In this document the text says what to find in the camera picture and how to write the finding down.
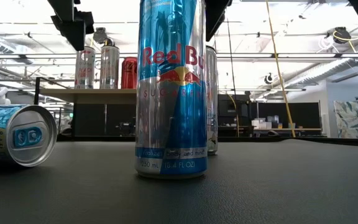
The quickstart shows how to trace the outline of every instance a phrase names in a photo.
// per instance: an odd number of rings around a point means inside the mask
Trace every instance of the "silver and blue can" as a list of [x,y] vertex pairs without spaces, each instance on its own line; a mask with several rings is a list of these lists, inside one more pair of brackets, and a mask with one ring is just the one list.
[[205,4],[141,0],[135,168],[161,179],[207,169]]
[[218,69],[216,51],[206,46],[206,86],[207,86],[207,136],[208,155],[218,151]]
[[56,122],[45,108],[0,105],[0,162],[32,167],[52,153]]
[[101,52],[100,89],[118,89],[119,48],[103,46]]
[[93,89],[95,55],[94,48],[88,46],[77,52],[74,88]]

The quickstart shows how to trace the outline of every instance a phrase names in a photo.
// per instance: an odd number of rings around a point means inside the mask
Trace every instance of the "dark tabletop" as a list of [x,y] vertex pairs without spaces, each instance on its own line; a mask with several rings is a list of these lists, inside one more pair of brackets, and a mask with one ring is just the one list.
[[0,223],[358,223],[358,147],[220,143],[204,177],[140,178],[133,142],[61,142],[0,171]]

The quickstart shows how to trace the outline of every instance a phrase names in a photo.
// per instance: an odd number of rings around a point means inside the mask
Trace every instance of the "can pull tab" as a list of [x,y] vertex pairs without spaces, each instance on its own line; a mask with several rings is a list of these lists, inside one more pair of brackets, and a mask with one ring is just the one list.
[[26,147],[38,144],[41,141],[42,132],[40,128],[33,127],[15,130],[15,147]]

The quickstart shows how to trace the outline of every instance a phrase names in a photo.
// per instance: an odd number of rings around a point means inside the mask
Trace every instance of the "wooden shelf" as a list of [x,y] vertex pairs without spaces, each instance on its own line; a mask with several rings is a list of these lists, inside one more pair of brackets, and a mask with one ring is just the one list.
[[41,89],[40,94],[81,104],[136,104],[136,90]]
[[[295,131],[321,131],[321,128],[295,128]],[[254,131],[291,131],[291,128],[270,128],[270,129],[259,129],[254,128]]]

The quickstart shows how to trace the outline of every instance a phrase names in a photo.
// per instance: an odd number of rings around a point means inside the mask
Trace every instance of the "can bottom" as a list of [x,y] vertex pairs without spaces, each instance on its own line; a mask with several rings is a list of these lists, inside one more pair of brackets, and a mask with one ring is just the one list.
[[217,151],[208,151],[209,156],[215,156]]
[[168,175],[168,174],[148,174],[145,172],[137,171],[137,174],[142,177],[153,178],[153,179],[163,179],[163,180],[180,180],[180,179],[190,179],[195,177],[201,177],[205,174],[205,171],[194,173],[194,174],[183,174],[183,175]]

